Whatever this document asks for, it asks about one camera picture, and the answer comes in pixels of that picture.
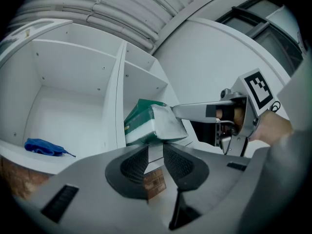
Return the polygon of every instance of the white shelving unit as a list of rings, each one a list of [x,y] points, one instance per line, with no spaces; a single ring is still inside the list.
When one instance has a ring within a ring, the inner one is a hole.
[[[125,147],[123,121],[139,98],[178,104],[159,62],[118,37],[60,19],[17,31],[1,43],[0,155],[21,166],[56,174],[81,158]],[[190,136],[178,143],[187,145],[195,134],[184,124]],[[77,157],[28,152],[28,138]]]

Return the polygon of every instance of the window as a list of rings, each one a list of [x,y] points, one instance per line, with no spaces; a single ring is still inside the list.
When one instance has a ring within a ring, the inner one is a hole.
[[[272,14],[274,11],[278,10],[280,6],[267,1],[262,0],[260,2],[257,2],[256,4],[250,6],[247,8],[248,11],[253,12],[263,18],[266,18],[268,15]]]
[[[267,0],[249,0],[217,20],[249,36],[264,47],[292,76],[302,61],[298,44],[265,19],[281,6]]]
[[[238,31],[240,31],[241,33],[247,33],[249,32],[251,29],[253,29],[254,26],[252,26],[251,24],[243,21],[243,20],[240,20],[240,19],[237,19],[237,18],[232,18],[230,19],[229,21],[227,21],[225,23],[225,25],[233,28],[233,29],[236,29]]]

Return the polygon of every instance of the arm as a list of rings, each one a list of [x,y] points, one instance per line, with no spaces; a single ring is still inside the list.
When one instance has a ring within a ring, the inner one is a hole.
[[[222,111],[217,111],[217,118],[222,118]],[[244,122],[244,112],[241,108],[235,108],[234,122],[241,126]],[[284,119],[272,111],[265,111],[260,118],[259,126],[250,140],[261,140],[270,146],[280,140],[283,136],[293,132],[293,127],[289,120]]]

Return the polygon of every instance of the black grille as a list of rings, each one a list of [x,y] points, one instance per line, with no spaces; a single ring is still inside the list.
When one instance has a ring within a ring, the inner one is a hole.
[[[175,183],[190,174],[194,169],[194,165],[191,161],[170,149],[167,149],[166,152],[164,152],[164,159],[166,162],[166,168]]]
[[[143,185],[147,166],[148,146],[141,146],[113,159],[105,169],[105,176],[111,187],[122,196],[147,200]]]
[[[164,163],[179,191],[196,190],[209,174],[207,164],[201,159],[182,151],[180,145],[164,144]]]
[[[58,223],[78,190],[77,187],[65,185],[43,208],[41,213]]]
[[[131,182],[143,184],[144,172],[148,166],[148,148],[127,158],[122,162],[121,173]]]

